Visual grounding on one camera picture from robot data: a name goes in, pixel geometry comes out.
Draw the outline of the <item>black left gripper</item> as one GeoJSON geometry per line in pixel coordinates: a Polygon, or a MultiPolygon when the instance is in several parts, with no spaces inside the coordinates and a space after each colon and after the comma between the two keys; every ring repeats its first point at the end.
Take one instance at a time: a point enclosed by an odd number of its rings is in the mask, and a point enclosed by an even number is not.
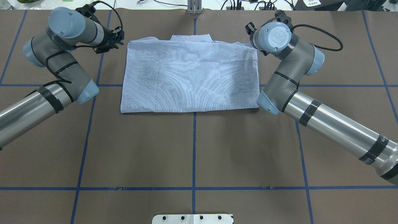
{"type": "Polygon", "coordinates": [[[104,38],[98,46],[95,46],[95,53],[102,54],[112,49],[119,49],[120,39],[124,39],[125,33],[122,27],[116,27],[115,30],[104,30],[104,38]]]}

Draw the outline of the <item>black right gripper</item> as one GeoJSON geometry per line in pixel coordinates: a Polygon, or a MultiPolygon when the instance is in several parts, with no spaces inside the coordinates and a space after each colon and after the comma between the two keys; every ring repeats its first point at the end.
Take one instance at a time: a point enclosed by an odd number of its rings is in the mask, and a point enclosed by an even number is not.
{"type": "Polygon", "coordinates": [[[246,33],[250,36],[251,46],[257,50],[260,50],[260,48],[257,47],[256,41],[255,41],[255,32],[257,31],[255,25],[252,22],[250,22],[247,25],[245,25],[245,30],[246,30],[246,33]]]}

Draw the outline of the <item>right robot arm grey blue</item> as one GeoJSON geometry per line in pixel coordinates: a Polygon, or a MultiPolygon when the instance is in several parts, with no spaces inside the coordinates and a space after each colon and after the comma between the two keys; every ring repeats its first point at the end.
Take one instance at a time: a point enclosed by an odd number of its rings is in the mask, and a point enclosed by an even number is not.
{"type": "Polygon", "coordinates": [[[359,44],[340,48],[327,34],[314,30],[324,46],[338,51],[315,50],[320,41],[304,34],[308,27],[272,19],[257,25],[245,25],[250,44],[257,50],[259,61],[271,62],[271,71],[260,85],[260,108],[291,118],[298,123],[303,151],[307,156],[309,183],[315,178],[327,181],[320,163],[310,159],[319,146],[320,161],[360,185],[397,185],[397,108],[384,75],[380,73],[367,25],[359,19],[359,44]]]}

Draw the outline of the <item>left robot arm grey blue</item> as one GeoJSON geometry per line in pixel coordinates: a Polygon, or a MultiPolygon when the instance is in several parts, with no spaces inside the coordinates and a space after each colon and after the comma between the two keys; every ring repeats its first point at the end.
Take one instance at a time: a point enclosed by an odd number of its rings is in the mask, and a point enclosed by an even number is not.
{"type": "Polygon", "coordinates": [[[58,7],[51,11],[48,26],[24,44],[28,61],[46,68],[56,80],[38,86],[20,101],[1,111],[0,146],[39,125],[68,105],[84,104],[99,93],[95,81],[72,55],[78,48],[93,49],[96,54],[123,45],[123,22],[114,29],[103,26],[95,16],[95,1],[74,10],[58,7]]]}

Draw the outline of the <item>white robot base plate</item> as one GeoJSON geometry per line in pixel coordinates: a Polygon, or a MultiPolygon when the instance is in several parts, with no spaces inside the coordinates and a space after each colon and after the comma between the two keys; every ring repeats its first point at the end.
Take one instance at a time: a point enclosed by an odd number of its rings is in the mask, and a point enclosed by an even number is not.
{"type": "Polygon", "coordinates": [[[159,214],[152,224],[233,224],[232,214],[159,214]]]}

